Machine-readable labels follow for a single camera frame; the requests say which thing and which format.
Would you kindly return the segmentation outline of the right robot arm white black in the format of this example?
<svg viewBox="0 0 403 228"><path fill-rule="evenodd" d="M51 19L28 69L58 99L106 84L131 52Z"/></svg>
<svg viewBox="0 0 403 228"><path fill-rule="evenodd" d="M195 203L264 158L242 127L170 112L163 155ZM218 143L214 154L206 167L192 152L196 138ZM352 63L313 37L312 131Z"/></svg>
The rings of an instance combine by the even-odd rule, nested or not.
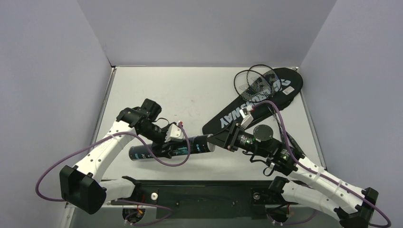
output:
<svg viewBox="0 0 403 228"><path fill-rule="evenodd" d="M245 132L238 122L232 122L221 131L208 136L215 146L235 152L242 149L250 162L259 156L259 162L282 174L269 186L269 199L301 204L335 218L344 228L367 228L374 213L378 192L372 188L354 187L313 163L296 148L273 138L268 125L258 125L253 133Z"/></svg>

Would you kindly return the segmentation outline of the black shuttlecock tube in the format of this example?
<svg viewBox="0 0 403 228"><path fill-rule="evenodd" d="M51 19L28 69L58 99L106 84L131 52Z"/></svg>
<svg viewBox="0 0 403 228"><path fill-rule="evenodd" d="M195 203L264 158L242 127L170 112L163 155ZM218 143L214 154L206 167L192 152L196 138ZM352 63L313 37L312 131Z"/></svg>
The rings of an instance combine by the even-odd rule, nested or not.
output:
<svg viewBox="0 0 403 228"><path fill-rule="evenodd" d="M213 152L215 150L215 145L207 141L208 136L209 135L200 135L189 138L190 154ZM188 154L186 140L181 142L169 142L166 144L152 143L147 144L147 147L149 147L158 158L163 157L171 159L174 156ZM129 149L128 154L129 158L133 161L153 158L144 145L132 146Z"/></svg>

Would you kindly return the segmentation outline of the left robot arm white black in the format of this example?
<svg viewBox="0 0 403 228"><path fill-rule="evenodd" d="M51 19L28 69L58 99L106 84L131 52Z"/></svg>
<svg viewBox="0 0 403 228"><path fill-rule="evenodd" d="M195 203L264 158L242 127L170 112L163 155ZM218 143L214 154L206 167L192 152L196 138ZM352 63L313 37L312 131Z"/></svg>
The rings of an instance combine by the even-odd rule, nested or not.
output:
<svg viewBox="0 0 403 228"><path fill-rule="evenodd" d="M116 117L108 134L96 142L86 157L74 166L65 166L59 173L62 199L94 214L109 202L125 199L129 204L141 200L140 181L129 176L103 180L103 176L117 155L134 138L144 136L154 143L166 144L190 140L182 123L172 123L165 129L154 124L162 108L155 101L145 99L140 107L125 108Z"/></svg>

